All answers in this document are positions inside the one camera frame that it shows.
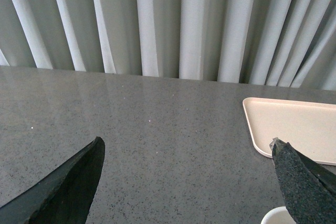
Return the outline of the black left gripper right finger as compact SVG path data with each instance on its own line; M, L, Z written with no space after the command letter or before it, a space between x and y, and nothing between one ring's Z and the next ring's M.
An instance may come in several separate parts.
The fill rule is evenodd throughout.
M335 223L335 174L277 137L270 149L292 219L296 223Z

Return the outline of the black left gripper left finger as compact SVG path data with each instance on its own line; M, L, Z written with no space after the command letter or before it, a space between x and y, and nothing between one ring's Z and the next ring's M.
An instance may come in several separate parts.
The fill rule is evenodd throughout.
M101 178L105 143L96 137L1 207L1 223L85 223Z

